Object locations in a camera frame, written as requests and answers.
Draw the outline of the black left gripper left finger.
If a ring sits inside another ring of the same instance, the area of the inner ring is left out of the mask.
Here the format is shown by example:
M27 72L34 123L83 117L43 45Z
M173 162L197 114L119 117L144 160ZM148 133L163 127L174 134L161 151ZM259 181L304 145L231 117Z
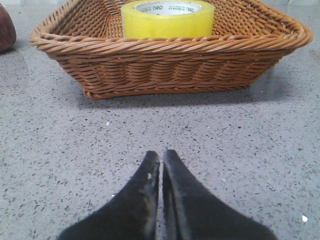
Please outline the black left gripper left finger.
M148 151L127 184L103 207L65 229L60 240L154 240L160 161Z

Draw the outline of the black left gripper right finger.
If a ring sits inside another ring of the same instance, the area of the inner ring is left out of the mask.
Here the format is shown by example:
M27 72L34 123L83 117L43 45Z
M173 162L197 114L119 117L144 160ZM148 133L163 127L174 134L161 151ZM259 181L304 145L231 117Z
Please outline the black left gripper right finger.
M211 194L175 150L164 155L162 195L169 240L275 240L266 226Z

